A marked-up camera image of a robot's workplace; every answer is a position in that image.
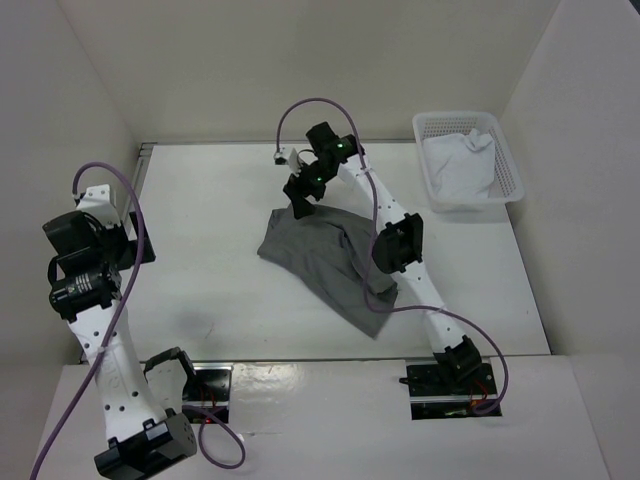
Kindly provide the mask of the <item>grey pleated skirt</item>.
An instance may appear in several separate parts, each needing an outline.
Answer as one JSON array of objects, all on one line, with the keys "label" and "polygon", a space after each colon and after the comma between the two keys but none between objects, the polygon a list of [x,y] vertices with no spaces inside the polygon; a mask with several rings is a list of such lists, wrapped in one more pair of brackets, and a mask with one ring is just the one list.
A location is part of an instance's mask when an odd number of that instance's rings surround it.
[{"label": "grey pleated skirt", "polygon": [[320,205],[295,219],[293,208],[274,209],[257,254],[297,276],[343,319],[376,338],[398,297],[398,284],[377,266],[366,267],[373,222]]}]

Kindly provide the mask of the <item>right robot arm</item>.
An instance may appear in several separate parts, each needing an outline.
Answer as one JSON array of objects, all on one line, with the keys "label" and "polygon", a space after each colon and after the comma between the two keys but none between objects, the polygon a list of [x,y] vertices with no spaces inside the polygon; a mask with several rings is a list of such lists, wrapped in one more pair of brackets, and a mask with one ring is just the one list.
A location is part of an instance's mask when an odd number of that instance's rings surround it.
[{"label": "right robot arm", "polygon": [[454,318],[446,314],[427,272],[422,217],[402,207],[384,186],[354,135],[340,137],[323,122],[307,132],[307,139],[316,156],[312,163],[302,161],[295,149],[281,145],[274,154],[275,164],[287,165],[291,170],[283,191],[291,201],[294,217],[301,219],[314,214],[316,207],[308,199],[321,200],[326,184],[335,177],[369,201],[376,233],[367,248],[365,265],[376,266],[380,272],[401,281],[419,304],[427,308],[424,325],[438,365],[439,384],[450,393],[463,391],[479,372],[481,355]]}]

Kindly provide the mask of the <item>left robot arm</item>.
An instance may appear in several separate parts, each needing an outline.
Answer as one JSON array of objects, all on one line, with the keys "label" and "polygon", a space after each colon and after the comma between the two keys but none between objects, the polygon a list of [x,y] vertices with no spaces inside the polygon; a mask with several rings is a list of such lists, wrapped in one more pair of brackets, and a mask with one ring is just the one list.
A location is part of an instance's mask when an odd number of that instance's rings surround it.
[{"label": "left robot arm", "polygon": [[107,479],[150,479],[194,455],[197,442],[182,400],[199,375],[178,347],[140,362],[129,331],[121,273],[135,259],[155,261],[148,237],[131,240],[123,226],[80,210],[43,227],[56,254],[49,301],[67,322],[95,373],[107,449],[94,458]]}]

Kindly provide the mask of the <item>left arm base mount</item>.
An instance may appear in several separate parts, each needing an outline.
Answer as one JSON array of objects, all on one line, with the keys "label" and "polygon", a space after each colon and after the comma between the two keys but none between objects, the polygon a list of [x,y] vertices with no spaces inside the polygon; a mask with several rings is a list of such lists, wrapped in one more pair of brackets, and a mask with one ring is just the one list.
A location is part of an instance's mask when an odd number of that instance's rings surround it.
[{"label": "left arm base mount", "polygon": [[195,377],[187,381],[182,403],[206,409],[220,421],[229,422],[233,367],[230,364],[195,366]]}]

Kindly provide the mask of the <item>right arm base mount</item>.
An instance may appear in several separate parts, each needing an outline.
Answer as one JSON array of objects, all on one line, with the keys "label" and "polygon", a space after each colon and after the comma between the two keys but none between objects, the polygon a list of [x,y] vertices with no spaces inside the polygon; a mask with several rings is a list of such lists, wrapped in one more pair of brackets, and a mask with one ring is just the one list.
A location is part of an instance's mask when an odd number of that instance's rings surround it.
[{"label": "right arm base mount", "polygon": [[449,384],[435,362],[410,362],[399,379],[409,394],[413,420],[439,420],[478,417],[477,408],[488,408],[498,396],[489,363],[469,378]]}]

